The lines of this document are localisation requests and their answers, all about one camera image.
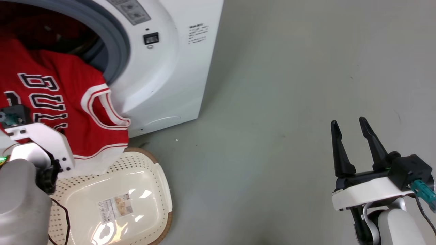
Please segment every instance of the washing machine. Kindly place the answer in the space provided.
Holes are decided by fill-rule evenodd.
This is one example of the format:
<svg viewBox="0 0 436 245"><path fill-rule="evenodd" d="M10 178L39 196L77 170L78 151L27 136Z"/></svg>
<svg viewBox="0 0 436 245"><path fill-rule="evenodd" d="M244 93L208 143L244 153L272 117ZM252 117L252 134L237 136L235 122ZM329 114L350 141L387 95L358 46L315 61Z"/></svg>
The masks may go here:
<svg viewBox="0 0 436 245"><path fill-rule="evenodd" d="M223 0L7 0L88 26L80 54L103 72L129 137L198 117ZM0 137L0 149L12 145Z"/></svg>

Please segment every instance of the floor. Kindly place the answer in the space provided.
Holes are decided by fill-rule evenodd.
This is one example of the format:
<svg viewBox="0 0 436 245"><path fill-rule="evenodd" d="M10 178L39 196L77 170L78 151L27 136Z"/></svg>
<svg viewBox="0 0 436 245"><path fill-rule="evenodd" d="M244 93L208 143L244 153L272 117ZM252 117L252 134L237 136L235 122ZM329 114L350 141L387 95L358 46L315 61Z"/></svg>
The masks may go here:
<svg viewBox="0 0 436 245"><path fill-rule="evenodd" d="M359 172L372 165L360 116L387 151L436 167L435 10L432 0L227 0L199 118L130 143L159 159L171 186L162 244L356 245L351 214L331 203L330 122Z"/></svg>

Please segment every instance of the washing machine drum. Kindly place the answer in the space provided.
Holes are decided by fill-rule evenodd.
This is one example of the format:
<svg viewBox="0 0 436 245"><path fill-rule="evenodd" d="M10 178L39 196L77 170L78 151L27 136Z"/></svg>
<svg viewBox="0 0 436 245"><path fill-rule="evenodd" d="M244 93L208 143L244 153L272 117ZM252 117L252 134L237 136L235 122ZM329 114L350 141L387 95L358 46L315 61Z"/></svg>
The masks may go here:
<svg viewBox="0 0 436 245"><path fill-rule="evenodd" d="M120 23L101 6L80 0L0 1L0 33L29 50L81 57L111 84L123 71L129 42Z"/></svg>

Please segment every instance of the laundry basket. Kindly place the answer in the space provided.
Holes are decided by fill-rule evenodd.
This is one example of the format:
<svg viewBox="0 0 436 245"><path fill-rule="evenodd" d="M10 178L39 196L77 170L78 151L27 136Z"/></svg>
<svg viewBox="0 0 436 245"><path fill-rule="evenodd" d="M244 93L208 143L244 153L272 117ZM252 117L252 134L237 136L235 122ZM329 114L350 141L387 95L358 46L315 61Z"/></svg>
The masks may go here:
<svg viewBox="0 0 436 245"><path fill-rule="evenodd" d="M68 210L69 245L156 245L171 226L164 172L140 148L127 148L106 174L59 179L51 197ZM63 245L66 231L65 212L53 204L48 233Z"/></svg>

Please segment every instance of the red basketball jersey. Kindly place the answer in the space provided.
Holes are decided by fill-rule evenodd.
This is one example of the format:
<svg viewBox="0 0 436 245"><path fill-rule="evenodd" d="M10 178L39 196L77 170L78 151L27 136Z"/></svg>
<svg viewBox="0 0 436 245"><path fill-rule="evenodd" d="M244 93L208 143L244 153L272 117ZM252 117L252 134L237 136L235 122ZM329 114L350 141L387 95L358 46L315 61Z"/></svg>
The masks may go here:
<svg viewBox="0 0 436 245"><path fill-rule="evenodd" d="M67 137L76 169L60 177L102 174L127 147L130 120L114 110L101 72L80 58L0 38L0 74L0 107L23 104L35 123Z"/></svg>

